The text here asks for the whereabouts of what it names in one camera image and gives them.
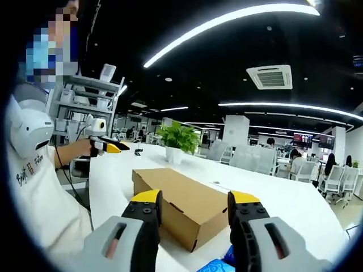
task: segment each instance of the woman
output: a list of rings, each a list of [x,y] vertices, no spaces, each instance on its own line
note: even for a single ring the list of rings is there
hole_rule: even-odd
[[[325,174],[326,178],[330,175],[331,169],[333,168],[334,165],[337,165],[335,162],[335,156],[333,153],[330,153],[327,164],[325,165],[325,170],[324,170],[324,174]]]
[[[352,156],[347,157],[347,161],[345,162],[346,166],[352,167]]]
[[[297,151],[297,149],[292,149],[290,157],[292,159],[291,167],[289,167],[289,171],[291,174],[297,174],[302,166],[303,157]]]

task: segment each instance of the white t-shirt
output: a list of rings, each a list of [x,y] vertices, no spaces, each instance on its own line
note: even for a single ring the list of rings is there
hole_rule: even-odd
[[[293,174],[297,174],[302,166],[303,161],[303,157],[296,157],[291,164],[290,172]]]
[[[54,147],[45,146],[34,157],[22,159],[7,144],[12,195],[23,223],[35,243],[58,262],[83,249],[91,221],[88,211],[63,190],[54,152]]]

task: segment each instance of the brown cardboard box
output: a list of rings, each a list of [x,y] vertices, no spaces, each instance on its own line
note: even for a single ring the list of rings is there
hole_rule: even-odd
[[[170,169],[132,173],[134,194],[163,191],[162,226],[190,252],[228,225],[227,195]]]

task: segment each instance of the potted plant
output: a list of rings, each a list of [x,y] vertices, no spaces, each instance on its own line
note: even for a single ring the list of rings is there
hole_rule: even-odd
[[[359,161],[355,160],[355,161],[352,163],[352,167],[353,167],[353,168],[358,168],[358,167],[359,167]]]
[[[199,136],[191,127],[181,126],[178,122],[173,122],[171,126],[163,126],[158,130],[162,136],[162,143],[166,149],[166,160],[169,163],[180,164],[183,158],[183,152],[194,151],[199,144]]]

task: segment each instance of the ceiling air conditioner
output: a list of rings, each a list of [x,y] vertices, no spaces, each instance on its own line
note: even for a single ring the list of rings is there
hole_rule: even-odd
[[[290,65],[271,65],[246,69],[259,90],[282,90],[293,88]]]

